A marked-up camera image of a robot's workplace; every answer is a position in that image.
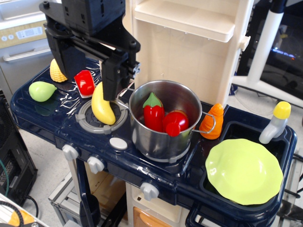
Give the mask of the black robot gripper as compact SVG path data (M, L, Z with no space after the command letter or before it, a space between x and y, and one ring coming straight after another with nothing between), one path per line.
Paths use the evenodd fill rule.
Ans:
M61 73L73 78L86 67L86 57L102 61L103 98L116 95L139 72L140 43L126 30L124 0L44 0L39 9L50 50Z

